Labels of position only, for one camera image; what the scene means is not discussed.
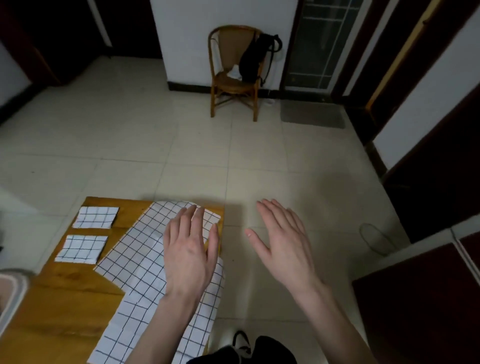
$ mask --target grid paper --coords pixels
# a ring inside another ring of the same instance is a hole
[[[126,295],[90,356],[89,363],[123,363],[126,360],[150,322],[159,300],[165,294],[166,276],[163,261],[165,227],[182,207],[191,205],[193,204],[185,201],[153,203],[94,268],[97,273],[126,292]],[[219,215],[205,210],[202,233],[204,242],[208,238],[211,226],[219,220]],[[219,258],[212,281],[183,334],[173,363],[185,363],[203,353],[223,290],[222,274],[223,262]]]
[[[222,275],[222,265],[223,262],[219,258],[214,275]],[[212,279],[205,290],[195,314],[185,329],[172,364],[186,363],[203,354],[212,331],[225,282],[223,278],[220,279],[219,284],[214,283],[214,280],[216,278]],[[155,302],[151,303],[148,308],[144,308],[133,303],[132,297],[126,294],[87,363],[123,364],[150,323],[163,295],[160,293]]]
[[[76,229],[110,229],[118,210],[118,207],[82,206],[73,227]]]
[[[67,235],[56,262],[96,264],[108,236]]]

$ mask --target doormat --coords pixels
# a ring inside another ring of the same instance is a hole
[[[280,118],[284,122],[345,129],[341,106],[321,102],[281,100]]]

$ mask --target wooden chair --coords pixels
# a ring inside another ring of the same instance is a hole
[[[253,110],[253,121],[258,117],[258,88],[260,87],[260,75],[264,66],[264,60],[258,68],[258,79],[254,84],[235,80],[227,76],[227,73],[233,68],[233,65],[240,63],[242,54],[247,49],[253,39],[253,35],[258,37],[262,31],[246,25],[224,25],[212,30],[208,35],[208,57],[210,59],[210,71],[212,72],[212,89],[210,92],[210,116],[215,116],[215,107],[230,101],[233,98]],[[212,40],[217,42],[220,53],[220,62],[222,70],[215,73],[212,56]],[[216,99],[222,93],[230,94],[231,97],[216,103]],[[241,96],[252,98],[252,104],[249,104]]]

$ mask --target chair backrest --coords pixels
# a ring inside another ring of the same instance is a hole
[[[261,33],[260,29],[246,25],[224,25],[212,30],[208,35],[208,56],[212,77],[215,75],[212,56],[212,41],[215,35],[217,35],[216,41],[222,67],[224,70],[229,70],[233,65],[240,63],[240,58],[252,41],[253,35],[256,34],[258,37]]]

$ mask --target tile floor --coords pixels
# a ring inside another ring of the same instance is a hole
[[[302,312],[242,230],[266,237],[254,204],[262,197],[296,210],[319,273],[364,334],[348,276],[378,257],[359,225],[409,243],[343,116],[344,130],[283,123],[276,102],[253,123],[250,110],[231,103],[211,119],[209,95],[168,91],[162,61],[98,59],[0,126],[0,268],[39,272],[88,195],[225,204],[227,285],[212,348],[244,328],[252,340],[281,340],[299,363],[324,362]]]

